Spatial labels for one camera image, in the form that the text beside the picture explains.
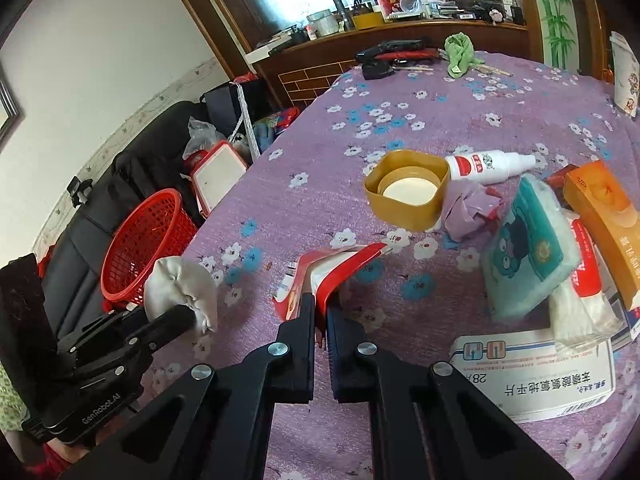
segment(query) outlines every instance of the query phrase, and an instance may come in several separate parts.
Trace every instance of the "purple floral tablecloth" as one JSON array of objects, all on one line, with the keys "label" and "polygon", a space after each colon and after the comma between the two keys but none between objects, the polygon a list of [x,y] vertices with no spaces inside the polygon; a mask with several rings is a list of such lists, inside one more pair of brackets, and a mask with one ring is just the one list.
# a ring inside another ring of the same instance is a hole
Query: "purple floral tablecloth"
[{"label": "purple floral tablecloth", "polygon": [[[391,245],[392,254],[350,281],[343,303],[371,340],[409,362],[447,360],[460,335],[548,326],[542,306],[518,324],[491,322],[479,269],[486,236],[458,244],[439,225],[421,233],[395,228],[372,214],[362,187],[389,150],[447,155],[500,149],[535,153],[540,178],[569,162],[606,160],[640,205],[640,128],[612,106],[610,87],[532,61],[478,54],[513,76],[469,72],[453,80],[440,63],[433,72],[364,81],[355,68],[276,140],[185,252],[218,282],[218,331],[156,352],[144,401],[196,362],[223,367],[271,342],[279,323],[271,295],[286,262],[321,246]],[[513,196],[517,181],[498,190]],[[597,479],[640,412],[639,359],[636,343],[616,352],[617,387],[604,404],[522,429],[575,478]],[[308,406],[276,406],[265,478],[372,478],[367,407],[333,400],[321,350],[314,397]]]}]

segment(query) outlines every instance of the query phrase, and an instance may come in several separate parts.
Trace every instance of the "metal screw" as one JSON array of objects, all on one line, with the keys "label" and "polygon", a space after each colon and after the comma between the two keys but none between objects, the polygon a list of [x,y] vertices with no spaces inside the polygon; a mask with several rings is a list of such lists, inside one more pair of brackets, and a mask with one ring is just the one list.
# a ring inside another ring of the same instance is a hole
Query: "metal screw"
[{"label": "metal screw", "polygon": [[453,373],[453,368],[449,363],[438,361],[433,365],[433,373],[441,377],[448,377]]},{"label": "metal screw", "polygon": [[362,355],[373,355],[378,351],[378,347],[373,343],[364,342],[358,345],[358,352]]},{"label": "metal screw", "polygon": [[278,341],[276,341],[275,343],[271,343],[269,345],[269,348],[267,348],[267,352],[275,356],[284,355],[288,351],[289,351],[289,347],[284,343],[280,343]]},{"label": "metal screw", "polygon": [[196,379],[196,381],[206,379],[213,373],[213,370],[208,365],[195,365],[191,369],[191,377]]}]

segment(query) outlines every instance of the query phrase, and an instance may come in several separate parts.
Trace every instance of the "green bamboo painting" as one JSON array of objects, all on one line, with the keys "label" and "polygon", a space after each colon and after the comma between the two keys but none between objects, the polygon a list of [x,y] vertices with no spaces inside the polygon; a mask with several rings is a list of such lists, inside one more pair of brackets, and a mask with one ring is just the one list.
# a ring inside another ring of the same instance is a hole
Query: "green bamboo painting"
[{"label": "green bamboo painting", "polygon": [[545,39],[551,46],[551,64],[566,70],[567,58],[575,46],[575,40],[569,36],[575,34],[567,22],[563,8],[571,6],[571,0],[542,0],[542,5],[545,9],[542,19],[549,28],[549,35]]}]

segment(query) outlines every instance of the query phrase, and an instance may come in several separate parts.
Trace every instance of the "teal tissue package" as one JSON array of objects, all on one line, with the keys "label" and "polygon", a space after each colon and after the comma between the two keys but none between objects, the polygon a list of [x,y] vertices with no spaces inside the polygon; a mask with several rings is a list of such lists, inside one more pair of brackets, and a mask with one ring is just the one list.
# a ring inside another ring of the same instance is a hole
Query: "teal tissue package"
[{"label": "teal tissue package", "polygon": [[493,320],[523,317],[569,277],[580,264],[580,247],[547,184],[522,177],[481,260]]}]

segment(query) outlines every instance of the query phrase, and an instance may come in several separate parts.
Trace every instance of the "pink crumpled wrapper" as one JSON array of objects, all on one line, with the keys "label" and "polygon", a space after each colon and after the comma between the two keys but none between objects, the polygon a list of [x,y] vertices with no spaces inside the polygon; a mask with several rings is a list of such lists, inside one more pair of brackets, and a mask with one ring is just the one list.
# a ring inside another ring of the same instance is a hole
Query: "pink crumpled wrapper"
[{"label": "pink crumpled wrapper", "polygon": [[496,192],[471,180],[452,180],[442,204],[442,224],[455,242],[484,227],[497,217],[502,202]]}]

